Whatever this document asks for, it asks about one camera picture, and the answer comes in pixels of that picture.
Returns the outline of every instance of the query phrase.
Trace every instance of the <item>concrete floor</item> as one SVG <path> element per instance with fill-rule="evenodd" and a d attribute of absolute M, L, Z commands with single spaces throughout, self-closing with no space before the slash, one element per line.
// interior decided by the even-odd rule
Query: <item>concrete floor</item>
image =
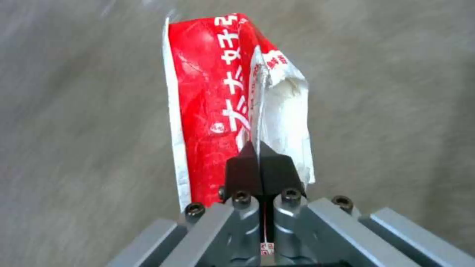
<path fill-rule="evenodd" d="M 164 18 L 244 12 L 311 85 L 312 199 L 475 254 L 473 0 L 0 2 L 0 266 L 103 266 L 177 218 Z"/>

